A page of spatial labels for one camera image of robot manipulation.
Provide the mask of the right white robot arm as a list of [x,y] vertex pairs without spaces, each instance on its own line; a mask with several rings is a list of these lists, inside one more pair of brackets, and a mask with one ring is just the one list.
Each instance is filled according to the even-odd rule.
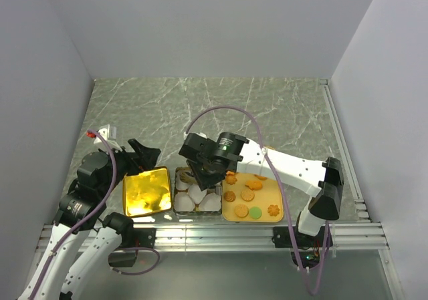
[[295,240],[302,246],[318,238],[325,222],[340,218],[344,175],[337,158],[298,158],[231,132],[221,133],[217,140],[190,133],[179,155],[185,158],[202,190],[225,180],[232,171],[263,176],[307,194],[310,199],[294,230]]

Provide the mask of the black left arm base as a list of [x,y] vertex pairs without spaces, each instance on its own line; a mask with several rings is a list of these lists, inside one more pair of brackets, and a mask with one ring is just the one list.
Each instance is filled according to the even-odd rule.
[[132,229],[122,236],[120,248],[145,247],[153,249],[155,239],[155,228]]

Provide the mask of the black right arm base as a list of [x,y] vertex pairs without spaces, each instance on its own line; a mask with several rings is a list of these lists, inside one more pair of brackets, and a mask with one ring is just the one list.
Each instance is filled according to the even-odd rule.
[[[296,244],[299,249],[308,250],[314,247],[321,247],[324,243],[324,237],[326,238],[326,246],[331,247],[333,245],[332,237],[330,230],[325,231],[325,226],[322,226],[319,233],[315,236],[304,235],[299,233],[295,227],[294,236],[296,239]],[[288,227],[274,227],[272,243],[275,245],[275,248],[292,248],[292,240],[290,237],[290,230]]]

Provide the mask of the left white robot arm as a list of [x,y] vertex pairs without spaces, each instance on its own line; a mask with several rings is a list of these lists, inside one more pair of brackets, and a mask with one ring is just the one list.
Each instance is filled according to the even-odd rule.
[[135,139],[128,141],[131,152],[100,135],[94,143],[97,151],[82,158],[76,178],[60,200],[45,252],[20,299],[77,299],[89,276],[115,250],[152,250],[152,243],[139,241],[131,218],[112,212],[102,220],[90,246],[79,252],[111,192],[125,176],[154,170],[161,153]]

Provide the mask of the metal serving tongs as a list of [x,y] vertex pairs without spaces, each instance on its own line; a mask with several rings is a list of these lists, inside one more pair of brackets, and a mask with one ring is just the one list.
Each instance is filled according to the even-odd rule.
[[181,182],[187,184],[196,184],[197,181],[190,168],[177,168],[177,176]]

